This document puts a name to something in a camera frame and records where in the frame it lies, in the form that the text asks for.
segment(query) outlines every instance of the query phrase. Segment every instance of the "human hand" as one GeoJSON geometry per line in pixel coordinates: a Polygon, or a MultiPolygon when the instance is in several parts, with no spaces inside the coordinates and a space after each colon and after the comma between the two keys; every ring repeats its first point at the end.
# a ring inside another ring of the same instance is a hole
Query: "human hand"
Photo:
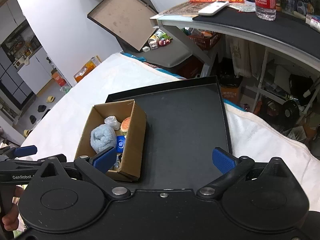
{"type": "MultiPolygon", "coordinates": [[[[21,197],[23,191],[24,191],[24,189],[22,187],[16,186],[16,189],[14,191],[14,196],[21,197]]],[[[4,224],[4,229],[7,231],[17,230],[18,226],[19,226],[18,216],[19,216],[18,205],[15,203],[12,203],[11,210],[8,212],[8,214],[3,216],[3,218],[2,218],[2,223],[4,224]]]]}

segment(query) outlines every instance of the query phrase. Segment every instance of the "slipper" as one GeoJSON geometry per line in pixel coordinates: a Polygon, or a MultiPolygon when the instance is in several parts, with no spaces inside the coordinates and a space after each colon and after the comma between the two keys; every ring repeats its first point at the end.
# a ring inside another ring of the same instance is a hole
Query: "slipper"
{"type": "Polygon", "coordinates": [[[23,136],[24,137],[28,137],[29,133],[30,133],[30,130],[24,130],[23,131],[23,136]]]}
{"type": "Polygon", "coordinates": [[[34,115],[30,115],[30,122],[34,124],[37,121],[36,117],[34,115]]]}
{"type": "Polygon", "coordinates": [[[45,105],[39,105],[39,106],[38,106],[38,112],[39,112],[39,113],[42,113],[42,112],[45,111],[46,108],[47,108],[47,107],[46,107],[45,105]]]}
{"type": "Polygon", "coordinates": [[[54,96],[49,96],[47,98],[47,103],[52,103],[54,101],[55,97],[54,96]]]}

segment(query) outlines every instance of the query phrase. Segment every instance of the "remote control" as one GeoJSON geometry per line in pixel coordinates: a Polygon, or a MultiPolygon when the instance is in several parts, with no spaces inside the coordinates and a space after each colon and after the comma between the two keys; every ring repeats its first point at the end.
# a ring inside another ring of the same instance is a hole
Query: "remote control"
{"type": "Polygon", "coordinates": [[[216,1],[198,11],[199,15],[212,16],[229,4],[228,1],[216,1]]]}

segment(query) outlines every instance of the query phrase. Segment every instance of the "desk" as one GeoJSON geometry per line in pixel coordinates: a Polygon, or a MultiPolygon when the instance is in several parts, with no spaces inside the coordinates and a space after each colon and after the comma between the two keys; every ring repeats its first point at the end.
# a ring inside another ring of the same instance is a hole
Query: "desk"
{"type": "Polygon", "coordinates": [[[301,66],[305,68],[311,67],[320,72],[320,50],[318,45],[320,33],[311,29],[302,20],[284,13],[277,12],[276,20],[273,22],[261,20],[255,13],[239,13],[231,8],[226,8],[213,17],[197,16],[192,18],[180,15],[156,15],[150,20],[154,27],[158,26],[174,39],[181,41],[183,46],[204,62],[201,76],[210,74],[213,60],[217,53],[219,60],[221,60],[219,48],[217,48],[217,52],[214,51],[212,53],[212,57],[207,55],[177,26],[210,30],[265,46],[262,74],[252,110],[255,108],[259,94],[266,94],[266,91],[261,86],[270,52],[287,55],[292,58],[293,62],[294,60],[299,61],[302,63],[301,66]]]}

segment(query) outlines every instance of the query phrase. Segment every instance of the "blue plush toy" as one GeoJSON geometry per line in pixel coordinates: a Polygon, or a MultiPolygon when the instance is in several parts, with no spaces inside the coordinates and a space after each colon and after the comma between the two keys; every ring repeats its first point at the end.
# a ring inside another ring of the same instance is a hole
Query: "blue plush toy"
{"type": "Polygon", "coordinates": [[[116,147],[117,138],[113,128],[108,124],[102,124],[91,131],[90,144],[96,153],[108,147],[116,147]]]}

